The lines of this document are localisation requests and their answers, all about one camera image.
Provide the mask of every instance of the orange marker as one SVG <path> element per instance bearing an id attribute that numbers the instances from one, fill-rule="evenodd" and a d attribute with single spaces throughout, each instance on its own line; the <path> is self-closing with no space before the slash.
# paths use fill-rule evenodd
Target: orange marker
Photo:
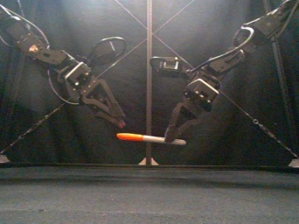
<path id="1" fill-rule="evenodd" d="M 125 141 L 137 141 L 137 142 L 150 142 L 157 144 L 165 144 L 164 138 L 158 136 L 144 136 L 130 133 L 117 133 L 116 137 L 120 140 Z M 185 141 L 181 139 L 174 139 L 170 144 L 185 145 Z"/>

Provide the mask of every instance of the gray floor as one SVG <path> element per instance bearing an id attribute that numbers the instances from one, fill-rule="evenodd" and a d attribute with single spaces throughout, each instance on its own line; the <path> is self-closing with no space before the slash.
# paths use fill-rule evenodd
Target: gray floor
<path id="1" fill-rule="evenodd" d="M 0 223 L 299 223 L 299 174 L 0 169 Z"/>

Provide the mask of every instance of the wire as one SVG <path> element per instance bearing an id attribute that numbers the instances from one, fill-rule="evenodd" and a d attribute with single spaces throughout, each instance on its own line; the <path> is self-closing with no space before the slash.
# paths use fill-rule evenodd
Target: wire
<path id="1" fill-rule="evenodd" d="M 8 47 L 13 47 L 12 45 L 9 45 L 6 42 L 5 42 L 5 40 L 4 40 L 4 37 L 0 35 L 0 40 L 1 40 L 1 42 L 8 46 Z"/>
<path id="2" fill-rule="evenodd" d="M 46 39 L 41 29 L 38 28 L 38 26 L 36 24 L 33 24 L 28 19 L 25 19 L 22 16 L 20 16 L 17 13 L 14 13 L 12 10 L 6 9 L 12 14 L 14 14 L 22 21 L 25 21 L 26 24 L 29 24 L 34 30 L 41 34 L 41 38 L 45 41 L 45 45 L 46 48 L 49 48 L 50 44 L 49 44 L 49 40 Z"/>
<path id="3" fill-rule="evenodd" d="M 202 62 L 198 66 L 196 66 L 190 72 L 194 72 L 197 70 L 200 70 L 204 66 L 206 66 L 213 60 L 219 60 L 227 56 L 229 56 L 232 53 L 237 52 L 249 42 L 249 40 L 253 38 L 253 34 L 255 34 L 255 30 L 251 28 L 251 27 L 245 27 L 245 26 L 241 26 L 240 27 L 241 30 L 248 30 L 249 31 L 249 35 L 247 37 L 247 40 L 237 46 L 235 47 L 231 51 L 225 52 L 224 54 L 221 54 L 220 56 L 206 60 L 205 62 Z"/>
<path id="4" fill-rule="evenodd" d="M 287 20 L 284 21 L 284 25 L 283 25 L 283 27 L 281 27 L 279 33 L 275 35 L 276 38 L 280 37 L 280 35 L 283 34 L 283 32 L 284 32 L 284 30 L 285 30 L 285 27 L 287 27 L 288 24 L 289 24 L 289 21 L 291 21 L 291 18 L 292 18 L 292 16 L 293 16 L 293 14 L 295 14 L 295 10 L 296 10 L 297 5 L 299 5 L 299 0 L 296 0 L 296 2 L 295 2 L 295 4 L 293 4 L 293 8 L 292 8 L 292 10 L 291 10 L 291 12 L 289 12 L 289 15 L 288 15 L 288 17 L 287 17 Z"/>
<path id="5" fill-rule="evenodd" d="M 50 84 L 50 90 L 52 90 L 52 92 L 57 95 L 57 97 L 58 97 L 65 103 L 68 103 L 68 104 L 70 104 L 70 105 L 80 105 L 77 102 L 72 102 L 72 101 L 69 101 L 69 100 L 65 100 L 65 99 L 60 96 L 58 92 L 56 91 L 56 89 L 54 89 L 54 87 L 53 87 L 53 85 L 52 85 L 50 70 L 46 71 L 46 74 L 48 74 L 48 79 L 49 79 L 49 84 Z"/>

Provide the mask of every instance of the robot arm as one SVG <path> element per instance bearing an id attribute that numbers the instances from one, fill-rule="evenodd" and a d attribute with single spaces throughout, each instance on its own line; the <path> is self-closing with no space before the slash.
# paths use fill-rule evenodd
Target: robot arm
<path id="1" fill-rule="evenodd" d="M 0 5 L 0 30 L 13 38 L 14 45 L 25 55 L 52 66 L 66 88 L 69 98 L 88 105 L 96 116 L 122 128 L 125 126 L 124 113 L 106 82 L 96 79 L 86 63 L 76 61 L 64 51 L 49 49 L 30 32 L 22 20 L 13 16 L 2 5 Z"/>
<path id="2" fill-rule="evenodd" d="M 182 90 L 181 102 L 172 110 L 168 128 L 164 132 L 164 141 L 170 143 L 174 138 L 200 121 L 201 111 L 210 111 L 210 103 L 214 100 L 220 88 L 220 81 L 216 78 L 232 69 L 245 57 L 255 51 L 257 46 L 269 40 L 287 24 L 295 10 L 299 9 L 299 1 L 287 0 L 277 9 L 272 10 L 263 17 L 243 24 L 235 35 L 235 48 L 210 58 L 192 70 L 185 71 L 189 84 Z M 166 59 L 160 63 L 160 69 L 166 65 Z"/>

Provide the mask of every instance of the black backdrop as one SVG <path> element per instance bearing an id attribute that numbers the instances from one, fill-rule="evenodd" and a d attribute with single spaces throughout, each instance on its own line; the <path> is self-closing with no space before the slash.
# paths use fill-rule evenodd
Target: black backdrop
<path id="1" fill-rule="evenodd" d="M 20 12 L 16 2 L 0 1 Z M 269 2 L 273 9 L 280 1 Z M 145 144 L 118 141 L 116 133 L 145 133 L 146 51 L 152 51 L 153 56 L 174 56 L 174 51 L 196 67 L 229 49 L 241 24 L 264 14 L 263 2 L 153 0 L 152 49 L 146 49 L 146 3 L 142 0 L 28 0 L 21 4 L 24 15 L 50 41 L 50 49 L 61 49 L 73 57 L 86 56 L 90 47 L 104 38 L 125 39 L 125 57 L 112 69 L 102 73 L 104 68 L 98 67 L 94 73 L 102 74 L 100 77 L 110 86 L 126 126 L 118 129 L 94 118 L 84 106 L 68 105 L 5 155 L 14 162 L 136 165 L 145 157 Z M 297 15 L 279 43 L 296 125 Z M 4 149 L 61 101 L 52 93 L 45 66 L 2 44 L 0 50 L 0 145 Z M 162 136 L 185 80 L 153 73 L 152 83 L 152 134 Z M 297 153 L 269 43 L 225 75 L 221 91 Z M 182 133 L 181 139 L 186 141 L 182 147 L 152 144 L 153 160 L 160 165 L 287 165 L 292 159 L 223 94 L 213 102 L 212 111 L 201 115 L 200 124 Z"/>

